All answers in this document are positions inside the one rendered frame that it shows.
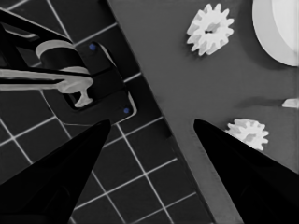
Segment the small white toothed gear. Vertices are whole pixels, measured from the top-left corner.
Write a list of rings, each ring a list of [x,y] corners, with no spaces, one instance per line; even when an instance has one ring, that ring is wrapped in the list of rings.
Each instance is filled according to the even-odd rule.
[[[263,144],[268,143],[266,136],[269,132],[265,129],[265,125],[258,120],[235,119],[233,123],[228,123],[227,127],[228,134],[253,149],[263,151]]]

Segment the dark robot body with pale bars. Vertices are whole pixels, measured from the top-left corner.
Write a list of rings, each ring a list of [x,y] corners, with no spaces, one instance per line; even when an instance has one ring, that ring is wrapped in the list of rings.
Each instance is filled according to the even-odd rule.
[[[137,113],[117,65],[100,47],[104,69],[91,73],[66,36],[0,7],[0,92],[42,91],[63,124],[120,123]]]

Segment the large thick white disc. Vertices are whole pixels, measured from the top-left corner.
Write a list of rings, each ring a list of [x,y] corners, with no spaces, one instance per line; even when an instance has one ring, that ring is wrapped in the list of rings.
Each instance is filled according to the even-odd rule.
[[[299,0],[253,0],[252,22],[270,57],[288,66],[299,66]]]

